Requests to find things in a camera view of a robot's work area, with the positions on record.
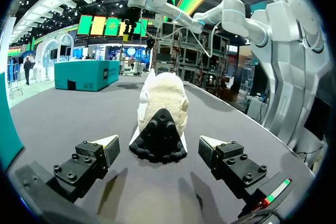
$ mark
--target green screen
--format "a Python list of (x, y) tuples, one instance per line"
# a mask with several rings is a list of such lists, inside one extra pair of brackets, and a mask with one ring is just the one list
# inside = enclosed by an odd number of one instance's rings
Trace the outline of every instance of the green screen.
[(116, 36), (118, 34), (120, 20), (117, 18), (108, 18), (106, 23), (105, 35)]
[(136, 23), (137, 25), (134, 29), (134, 34), (140, 34), (140, 28), (141, 28), (141, 37), (146, 36), (147, 23), (148, 23), (148, 19), (142, 19), (143, 27), (141, 27), (141, 23), (137, 22)]
[(92, 16), (82, 15), (78, 25), (77, 34), (89, 34), (91, 27)]

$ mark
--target white arch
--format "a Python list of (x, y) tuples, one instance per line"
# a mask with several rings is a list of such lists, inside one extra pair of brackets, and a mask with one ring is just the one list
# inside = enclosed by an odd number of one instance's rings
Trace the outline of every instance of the white arch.
[(73, 38), (70, 34), (63, 34), (63, 35), (60, 35), (60, 36), (58, 36), (58, 38), (57, 38), (57, 40), (58, 40), (59, 42), (58, 42), (57, 61), (56, 61), (56, 62), (59, 62), (59, 60), (60, 60), (62, 40), (63, 40), (63, 38), (66, 37), (66, 36), (70, 38), (70, 47), (71, 47), (71, 50), (70, 50), (70, 57), (69, 57), (69, 60), (71, 59), (71, 57), (72, 57), (72, 55), (73, 55), (73, 48), (74, 48), (74, 46), (75, 46), (74, 38)]

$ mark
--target person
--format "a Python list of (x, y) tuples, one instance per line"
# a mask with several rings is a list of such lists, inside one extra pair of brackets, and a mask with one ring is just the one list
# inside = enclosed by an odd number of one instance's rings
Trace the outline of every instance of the person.
[(32, 63), (29, 60), (29, 56), (26, 57), (26, 62), (24, 63), (23, 68), (25, 70), (26, 84), (29, 85), (29, 71), (32, 68)]
[(146, 51), (145, 51), (146, 55), (148, 53), (151, 53), (151, 50), (152, 50), (152, 48), (154, 46), (154, 43), (155, 43), (155, 40), (153, 38), (149, 37), (147, 39), (147, 47), (146, 47)]
[(134, 68), (134, 57), (133, 56), (131, 57), (130, 62), (131, 62), (131, 68), (132, 68), (132, 71), (133, 71), (133, 68)]

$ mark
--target teal wall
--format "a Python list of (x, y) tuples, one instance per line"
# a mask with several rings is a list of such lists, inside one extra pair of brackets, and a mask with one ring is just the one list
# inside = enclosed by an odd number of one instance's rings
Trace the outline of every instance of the teal wall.
[(117, 60), (79, 60), (55, 64), (55, 88), (68, 89), (68, 80), (76, 90), (98, 91), (119, 78)]
[(0, 162), (3, 170), (9, 168), (13, 159), (23, 149), (10, 115), (5, 80), (5, 73), (0, 73)]

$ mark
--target display stand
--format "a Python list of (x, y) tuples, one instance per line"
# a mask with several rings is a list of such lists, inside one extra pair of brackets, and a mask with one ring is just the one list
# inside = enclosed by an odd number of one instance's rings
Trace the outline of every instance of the display stand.
[(8, 69), (8, 90), (9, 98), (14, 99), (14, 93), (20, 92), (23, 95), (21, 86), (21, 74), (18, 55), (11, 56), (9, 59)]

